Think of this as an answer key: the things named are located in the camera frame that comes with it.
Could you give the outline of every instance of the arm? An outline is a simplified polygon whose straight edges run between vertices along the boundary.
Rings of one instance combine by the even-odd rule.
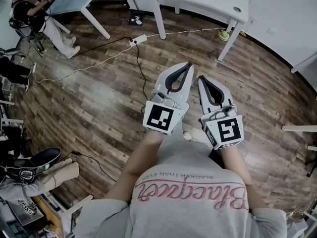
[[[157,162],[157,153],[164,135],[148,131],[141,143],[128,159],[117,183],[106,194],[105,198],[129,202],[137,179]]]
[[[251,175],[238,148],[236,146],[223,148],[221,154],[225,168],[235,172],[245,183],[248,193],[249,208],[267,208],[267,204],[254,190]]]
[[[34,16],[39,10],[41,10],[46,4],[48,3],[48,0],[44,0],[40,2],[35,8],[29,9],[27,12],[28,16]]]

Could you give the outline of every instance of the electrical cable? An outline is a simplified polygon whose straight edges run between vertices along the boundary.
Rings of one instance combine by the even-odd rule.
[[[51,14],[52,14],[52,12],[51,12],[51,8],[49,7],[49,10],[50,10],[50,14],[49,15],[47,15],[48,16],[48,18],[47,19],[45,19],[45,17],[44,17],[44,24],[45,24],[45,27],[44,27],[44,29],[46,28],[46,22],[50,19],[50,17],[51,17]]]
[[[217,29],[225,29],[225,28],[223,28],[223,27],[217,27],[217,28],[207,28],[207,29],[199,29],[199,30],[186,30],[186,31],[182,31],[182,32],[166,33],[166,34],[195,33],[195,32],[200,32],[200,31],[217,30]],[[153,37],[153,36],[157,36],[157,35],[159,35],[159,34],[149,35],[149,36],[147,36],[147,38]]]
[[[104,170],[102,169],[102,167],[101,167],[101,165],[100,165],[100,162],[99,162],[98,160],[96,160],[96,159],[94,159],[93,157],[90,157],[90,156],[88,156],[88,155],[82,154],[82,153],[80,153],[80,152],[73,151],[73,152],[71,152],[71,153],[74,154],[74,155],[77,155],[77,156],[80,156],[80,155],[81,155],[81,156],[84,156],[84,157],[87,157],[87,158],[90,158],[90,159],[96,161],[96,162],[98,163],[98,165],[99,165],[100,170],[101,170],[104,174],[106,174],[111,180],[117,182],[117,181],[116,181],[115,179],[113,179],[110,175],[108,175],[106,171],[104,171]]]
[[[140,53],[139,46],[137,45],[137,42],[136,42],[136,41],[134,41],[134,43],[135,43],[135,45],[136,45],[137,48],[138,48],[137,64],[138,64],[138,66],[139,66],[139,68],[140,68],[140,72],[141,72],[141,74],[142,74],[142,76],[143,76],[143,78],[144,78],[144,84],[143,84],[142,92],[143,92],[143,95],[145,96],[146,100],[148,101],[149,99],[148,99],[148,97],[147,97],[147,95],[145,94],[145,91],[144,91],[145,85],[146,85],[146,83],[147,83],[147,78],[146,78],[145,75],[143,74],[142,68],[141,68],[141,66],[140,66],[140,64],[139,64],[139,53]],[[142,113],[142,114],[144,114],[144,110],[143,110],[144,108],[145,108],[145,106],[143,106],[143,107],[141,108],[141,113]]]
[[[54,186],[54,188],[52,189],[51,193],[50,193],[48,196],[41,198],[39,202],[37,202],[36,204],[33,204],[31,207],[36,206],[36,205],[39,204],[43,199],[46,199],[46,198],[48,198],[49,196],[52,196],[54,190],[56,189],[57,183],[56,183],[55,177],[54,177],[51,173],[46,173],[46,174],[51,175],[51,176],[53,177],[54,182],[55,182],[55,186]]]
[[[34,73],[33,73],[33,76],[34,76],[35,81],[36,81],[37,83],[42,83],[43,81],[53,81],[53,82],[54,82],[54,81],[61,81],[61,80],[65,79],[65,78],[69,77],[70,75],[72,75],[72,74],[78,72],[78,71],[87,70],[87,69],[96,67],[96,66],[98,66],[98,65],[100,65],[100,64],[102,64],[102,63],[104,63],[104,62],[106,62],[106,61],[108,61],[108,60],[110,60],[110,59],[112,59],[112,58],[117,57],[118,55],[120,55],[120,54],[122,54],[123,52],[126,52],[126,51],[128,51],[128,50],[130,50],[130,49],[132,49],[132,47],[129,47],[128,49],[121,51],[120,53],[116,54],[115,56],[112,56],[112,57],[107,58],[106,60],[100,62],[99,64],[96,64],[96,65],[93,65],[93,66],[90,66],[90,67],[87,67],[87,68],[83,68],[83,69],[77,69],[77,70],[73,71],[72,73],[70,73],[70,74],[68,74],[68,75],[66,75],[66,76],[64,76],[64,77],[62,77],[62,78],[60,78],[60,79],[47,79],[47,78],[44,78],[44,79],[42,79],[41,81],[37,81],[36,76],[35,76]]]
[[[69,154],[71,154],[72,152],[68,153],[64,158],[62,158],[58,163],[62,162],[63,160],[65,160]]]
[[[111,43],[114,43],[114,42],[117,42],[117,41],[121,41],[121,40],[126,39],[126,38],[128,38],[128,39],[130,40],[130,42],[132,42],[132,39],[131,39],[130,37],[122,37],[122,38],[120,38],[120,39],[118,39],[118,40],[115,40],[115,41],[113,41],[113,42],[108,42],[108,43],[106,43],[106,44],[102,44],[102,45],[99,45],[99,46],[94,47],[94,48],[92,48],[92,49],[88,49],[88,50],[86,50],[86,51],[84,51],[84,52],[78,53],[78,54],[74,55],[73,57],[82,55],[82,54],[84,54],[84,53],[86,53],[86,52],[88,52],[88,51],[90,51],[90,50],[95,50],[95,49],[97,49],[97,48],[101,48],[101,47],[103,47],[103,46],[106,46],[106,45],[108,45],[108,44],[111,44]]]
[[[30,59],[30,61],[31,61],[33,64],[35,64],[34,61],[31,59],[31,57],[30,57],[28,54],[25,54],[25,53],[23,53],[23,52],[19,52],[19,53],[18,53],[18,56],[19,56],[19,57],[23,57],[23,56],[20,56],[19,54],[23,54],[24,57],[28,57],[28,59]]]
[[[186,30],[186,31],[182,31],[182,32],[166,33],[166,34],[180,34],[180,33],[187,33],[187,32],[199,32],[199,31],[216,30],[216,29],[224,29],[224,28],[223,28],[223,27],[217,27],[217,28],[210,28],[210,29]],[[147,36],[147,38],[153,37],[153,36],[157,36],[157,35],[159,35],[159,34],[149,35],[149,36]],[[129,47],[128,49],[126,49],[126,50],[121,51],[121,52],[118,53],[117,55],[115,55],[115,56],[113,56],[113,57],[110,57],[110,58],[108,58],[108,59],[106,59],[106,60],[100,62],[100,63],[97,64],[97,65],[93,65],[93,66],[90,66],[90,67],[87,67],[87,68],[83,68],[83,69],[77,69],[77,70],[73,71],[72,73],[70,73],[70,74],[68,74],[68,75],[66,75],[66,76],[64,76],[64,77],[62,77],[62,78],[60,78],[60,79],[47,79],[47,78],[45,78],[45,79],[42,79],[41,81],[37,81],[36,76],[35,76],[34,73],[33,73],[33,75],[34,75],[35,81],[36,81],[37,83],[42,83],[43,81],[61,81],[61,80],[65,79],[65,78],[69,77],[70,75],[72,75],[72,74],[78,72],[78,71],[87,70],[87,69],[96,67],[96,66],[98,66],[98,65],[100,65],[100,64],[102,64],[102,63],[108,61],[109,59],[115,58],[115,57],[117,57],[118,55],[122,54],[123,52],[126,52],[126,51],[130,50],[131,48],[132,48],[132,46]]]

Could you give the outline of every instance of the white cable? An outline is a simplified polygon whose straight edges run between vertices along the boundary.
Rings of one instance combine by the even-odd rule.
[[[102,64],[102,63],[104,63],[104,62],[106,62],[106,61],[108,61],[108,60],[110,60],[110,59],[112,59],[112,58],[117,57],[118,55],[120,55],[120,54],[122,54],[123,52],[126,52],[126,51],[128,51],[128,50],[130,50],[130,49],[132,49],[132,46],[129,47],[128,49],[126,49],[126,50],[121,51],[120,53],[116,54],[115,56],[112,56],[112,57],[110,57],[110,58],[107,58],[106,60],[100,62],[99,64],[96,64],[96,65],[93,65],[93,66],[90,66],[90,67],[87,67],[87,68],[84,68],[84,69],[77,69],[77,70],[73,71],[72,73],[70,73],[70,74],[68,74],[68,75],[66,75],[66,76],[64,76],[64,77],[62,77],[62,78],[60,78],[60,79],[47,79],[47,78],[44,78],[44,79],[42,79],[41,81],[37,81],[37,80],[36,80],[36,76],[35,76],[34,73],[33,73],[33,76],[34,76],[34,78],[35,78],[35,81],[36,81],[37,83],[39,83],[39,84],[42,83],[43,81],[61,81],[61,80],[65,79],[65,78],[69,77],[70,75],[72,75],[72,74],[78,72],[78,71],[87,70],[87,69],[96,67],[96,66],[98,66],[98,65],[100,65],[100,64]]]
[[[177,33],[166,33],[166,34],[182,34],[182,33],[194,33],[194,32],[199,32],[199,31],[205,31],[205,30],[216,30],[216,29],[225,29],[223,27],[217,27],[217,28],[210,28],[210,29],[199,29],[199,30],[187,30],[187,31],[182,31],[182,32],[177,32]],[[147,36],[147,38],[152,37],[152,36],[156,36],[159,34],[153,34],[153,35],[149,35]]]
[[[182,33],[188,33],[188,32],[194,33],[194,32],[199,32],[199,31],[206,31],[206,30],[208,31],[208,30],[216,30],[216,29],[225,29],[225,28],[223,28],[223,27],[218,27],[218,28],[210,28],[210,29],[187,30],[187,31],[182,31],[182,32],[166,33],[166,34],[182,34]],[[149,35],[149,36],[147,36],[147,38],[152,37],[152,36],[156,36],[156,35],[159,35],[159,34]],[[110,58],[107,58],[106,60],[100,62],[100,63],[97,64],[97,65],[93,65],[93,66],[90,66],[90,67],[87,67],[87,68],[84,68],[84,69],[77,69],[77,70],[73,71],[72,73],[70,73],[70,74],[68,74],[68,75],[66,75],[66,76],[64,76],[64,77],[62,77],[62,78],[60,78],[60,79],[48,79],[48,78],[44,78],[44,79],[42,79],[41,81],[37,81],[37,80],[36,80],[35,73],[33,73],[33,76],[34,76],[34,78],[35,78],[35,81],[36,81],[37,83],[39,83],[39,84],[42,83],[43,81],[53,81],[53,82],[54,82],[54,81],[61,81],[61,80],[65,79],[65,78],[69,77],[70,75],[72,75],[72,74],[78,72],[78,71],[87,70],[87,69],[96,67],[96,66],[98,66],[98,65],[100,65],[100,64],[102,64],[102,63],[104,63],[104,62],[106,62],[106,61],[108,61],[108,60],[110,60],[110,59],[112,59],[112,58],[117,57],[118,55],[122,54],[123,52],[126,52],[126,51],[130,50],[131,48],[133,48],[133,46],[129,47],[129,48],[126,49],[126,50],[121,51],[120,53],[116,54],[115,56],[112,56],[112,57],[110,57]]]

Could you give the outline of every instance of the white wall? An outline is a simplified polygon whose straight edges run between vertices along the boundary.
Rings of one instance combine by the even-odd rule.
[[[151,11],[148,0],[134,0],[140,10]],[[168,0],[162,4],[173,6]],[[182,6],[228,23],[228,18],[215,15],[201,8]],[[247,33],[259,40],[291,65],[295,66],[317,52],[317,0],[251,0],[250,17],[256,22],[248,27]],[[267,30],[273,28],[274,35]]]
[[[11,0],[0,0],[0,48],[15,48],[20,40],[17,33],[9,26]]]
[[[300,72],[317,92],[317,61]]]

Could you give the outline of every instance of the pink lettering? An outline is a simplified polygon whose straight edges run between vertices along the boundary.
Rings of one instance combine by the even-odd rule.
[[[193,194],[193,191],[194,191],[194,188],[191,187],[191,186],[188,186],[187,188],[189,188],[189,192],[188,192],[188,195],[185,196],[185,197],[180,197],[180,199],[187,199],[187,198],[190,198]]]
[[[214,209],[216,209],[216,210],[220,210],[224,206],[224,204],[226,203],[226,201],[228,199],[228,195],[230,193],[230,186],[227,185],[224,188],[224,191],[225,191],[225,194],[223,195],[222,200],[214,205]]]
[[[186,182],[187,182],[187,178],[184,179],[183,184],[182,184],[182,189],[180,190],[178,196],[172,197],[172,196],[170,196],[172,194],[171,193],[170,195],[168,195],[168,197],[170,197],[170,198],[180,198],[180,197],[182,197],[182,195],[184,194],[184,191],[186,189]]]
[[[170,194],[168,194],[167,197],[170,197],[170,198],[178,198],[178,196],[177,196],[177,197],[173,197],[173,196],[172,196],[172,194],[173,194],[174,192],[177,192],[177,191],[179,190],[179,186],[178,186],[178,185],[173,184],[173,185],[170,187],[169,190],[172,190],[172,192],[171,192]]]
[[[238,191],[238,190],[243,190],[243,196],[242,197],[236,197],[234,195],[234,192],[235,191]],[[234,188],[231,190],[230,192],[230,196],[234,198],[234,200],[231,201],[230,203],[230,208],[233,208],[233,209],[247,209],[246,208],[246,200],[245,200],[245,197],[246,197],[246,189],[244,187],[237,187],[237,188]]]
[[[197,196],[197,193],[194,193],[193,197],[196,198],[196,199],[203,199],[205,197],[205,195],[206,195],[206,188],[198,187],[198,188],[195,188],[194,190],[197,190],[197,189],[202,189],[202,194],[200,196]]]
[[[209,187],[208,190],[209,190],[208,199],[211,199],[211,200],[218,200],[222,194],[222,187],[221,186],[217,186],[217,188],[215,190],[213,190],[213,187]],[[218,190],[218,194],[215,197],[212,197],[214,192],[216,192],[217,190]]]
[[[154,183],[151,184],[147,189],[143,191],[143,193],[138,196],[138,199],[140,201],[148,201],[150,199],[150,196],[156,196],[159,192],[158,186]]]

